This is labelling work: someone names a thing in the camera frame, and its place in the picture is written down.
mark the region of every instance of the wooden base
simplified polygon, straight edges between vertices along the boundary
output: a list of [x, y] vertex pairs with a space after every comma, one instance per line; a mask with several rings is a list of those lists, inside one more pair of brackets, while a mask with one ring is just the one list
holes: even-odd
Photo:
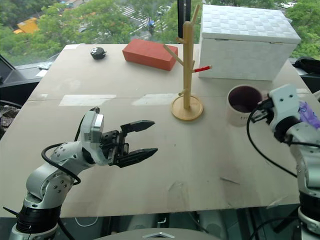
[[177, 119], [184, 121], [192, 121], [197, 119], [200, 117], [203, 111], [204, 105], [196, 96], [191, 96], [189, 109], [184, 109], [184, 96], [177, 97], [171, 104], [172, 114]]

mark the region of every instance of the red stick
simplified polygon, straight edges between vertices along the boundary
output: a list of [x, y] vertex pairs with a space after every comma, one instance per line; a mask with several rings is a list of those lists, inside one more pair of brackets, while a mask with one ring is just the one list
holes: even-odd
[[194, 73], [197, 73], [197, 72], [202, 72], [202, 71], [205, 71], [205, 70], [209, 70], [211, 69], [212, 66], [209, 65], [209, 66], [203, 66], [203, 67], [199, 67], [199, 68], [196, 68], [195, 70], [193, 70]]

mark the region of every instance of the purple object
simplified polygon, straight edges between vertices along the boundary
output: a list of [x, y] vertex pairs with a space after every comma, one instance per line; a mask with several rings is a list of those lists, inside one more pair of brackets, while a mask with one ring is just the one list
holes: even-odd
[[314, 126], [316, 129], [320, 128], [320, 120], [314, 113], [312, 108], [305, 101], [300, 101], [299, 107], [300, 121]]

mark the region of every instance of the wooden mug tree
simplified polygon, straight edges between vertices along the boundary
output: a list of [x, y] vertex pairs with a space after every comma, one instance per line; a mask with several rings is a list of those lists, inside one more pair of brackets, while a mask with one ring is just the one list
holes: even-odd
[[172, 114], [181, 120], [192, 121], [198, 118], [203, 110], [203, 103], [194, 95], [191, 95], [191, 79], [192, 73], [208, 70], [211, 66], [205, 66], [193, 69], [195, 61], [193, 60], [194, 53], [194, 26], [196, 23], [198, 11], [200, 6], [197, 5], [193, 13], [191, 21], [185, 21], [183, 24], [183, 38], [177, 37], [176, 41], [183, 44], [183, 61], [168, 48], [167, 45], [163, 47], [183, 66], [183, 90], [178, 94], [179, 96], [172, 102]]

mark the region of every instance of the yellow vehicle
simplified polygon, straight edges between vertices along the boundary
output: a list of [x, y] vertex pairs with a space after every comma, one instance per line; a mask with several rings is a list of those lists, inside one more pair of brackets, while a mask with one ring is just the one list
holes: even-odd
[[37, 25], [37, 19], [35, 17], [32, 17], [28, 20], [22, 21], [17, 24], [19, 29], [13, 31], [15, 34], [19, 33], [30, 33], [32, 34], [34, 31], [37, 31], [38, 25]]

